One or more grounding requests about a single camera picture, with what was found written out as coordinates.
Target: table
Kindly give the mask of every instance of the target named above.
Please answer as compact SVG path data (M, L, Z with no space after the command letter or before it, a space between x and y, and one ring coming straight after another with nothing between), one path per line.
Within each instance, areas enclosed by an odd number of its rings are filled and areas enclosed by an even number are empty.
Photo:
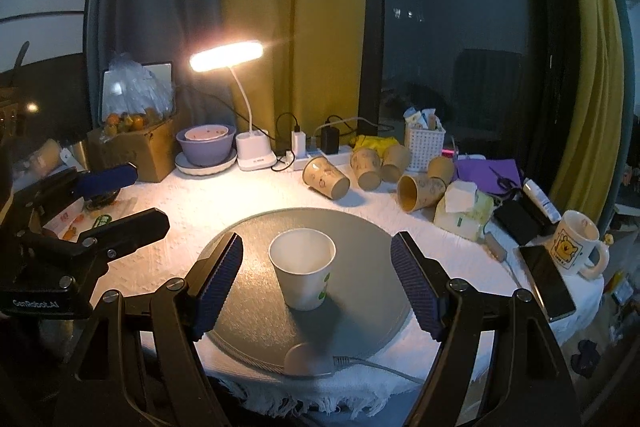
M376 191L364 192L355 182L349 166L340 167L351 179L351 189L339 201L330 201L303 184L300 172L228 171L193 178L178 172L160 184L136 184L123 189L124 198L137 197L135 211L155 206L167 213L171 229L158 243L110 263L109 271L98 280L92 304L108 289L125 296L155 291L171 277L183 277L205 245L218 233L248 216L280 208L314 206L332 208L372 221L391 235L407 230L428 257L439 261L450 277L462 277L479 291L511 295L516 289L507 270L492 259L480 245L446 232L430 223L420 212L405 214L396 202L395 185L382 184ZM517 278L529 287L524 271L511 251L515 242L497 226L491 225L498 241L508 250ZM593 319L602 294L602 278L587 282L580 276L567 277L577 312L552 324L560 343ZM150 333L143 333L143 345L153 349ZM493 333L483 332L473 378L488 368ZM416 384L363 366L345 369L316 380L295 380L245 366L218 349L206 336L196 343L208 375L218 378L232 394L245 399L245 407L260 413L284 415L293 408L304 411L310 405L333 412L341 403L355 417L363 409L369 415L379 412L393 394L414 389ZM401 331L372 361L419 378L426 378L438 344L418 327L410 313Z

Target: gray placemat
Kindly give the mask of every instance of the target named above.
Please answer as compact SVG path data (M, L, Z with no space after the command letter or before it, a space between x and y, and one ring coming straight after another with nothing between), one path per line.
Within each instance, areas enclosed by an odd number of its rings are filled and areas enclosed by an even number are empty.
M279 233L300 227L326 233L336 246L327 297L310 312L284 303L268 257ZM391 264L391 236L373 223L336 210L290 208L249 217L229 231L242 238L244 259L216 326L207 334L231 356L292 374L284 360L294 346L306 343L329 356L367 358L402 327L410 305ZM210 255L220 236L200 258Z

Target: tablecloth fringe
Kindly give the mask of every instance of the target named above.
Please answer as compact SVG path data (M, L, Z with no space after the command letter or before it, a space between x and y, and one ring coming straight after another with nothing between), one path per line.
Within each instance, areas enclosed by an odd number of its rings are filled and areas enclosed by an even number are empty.
M268 383L238 383L230 380L220 382L237 399L243 402L243 406L262 415L281 417L289 413L301 415L308 412L312 406L318 407L319 412L327 414L336 412L338 406L347 407L351 411L351 419L354 420L366 410L367 416L379 413L389 400L389 396L378 396L370 393L362 396L329 396L318 400L316 397L308 399L294 399L291 394L277 390Z

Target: smartphone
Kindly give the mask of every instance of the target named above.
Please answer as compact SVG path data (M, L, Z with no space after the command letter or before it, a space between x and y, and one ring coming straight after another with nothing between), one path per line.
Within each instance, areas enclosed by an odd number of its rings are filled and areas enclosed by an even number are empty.
M551 255L542 245L519 247L536 301L547 320L564 319L575 313L575 303Z

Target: glowing light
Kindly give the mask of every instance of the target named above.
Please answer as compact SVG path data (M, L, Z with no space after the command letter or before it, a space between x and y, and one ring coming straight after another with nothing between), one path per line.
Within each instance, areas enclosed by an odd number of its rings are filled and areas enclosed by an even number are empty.
M230 68L242 62L260 58L263 52L262 44L258 41L235 42L196 53L191 56L190 64L193 71L201 73Z

